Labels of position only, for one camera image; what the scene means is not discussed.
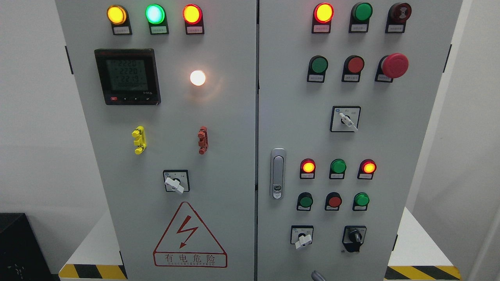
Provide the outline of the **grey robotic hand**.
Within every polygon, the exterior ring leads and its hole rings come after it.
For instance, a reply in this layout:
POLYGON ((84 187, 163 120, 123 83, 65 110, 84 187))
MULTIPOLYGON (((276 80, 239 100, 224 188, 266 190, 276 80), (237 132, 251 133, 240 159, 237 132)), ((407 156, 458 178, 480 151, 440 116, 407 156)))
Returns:
POLYGON ((323 275, 321 275, 318 271, 314 270, 311 272, 311 279, 313 281, 326 281, 323 275))

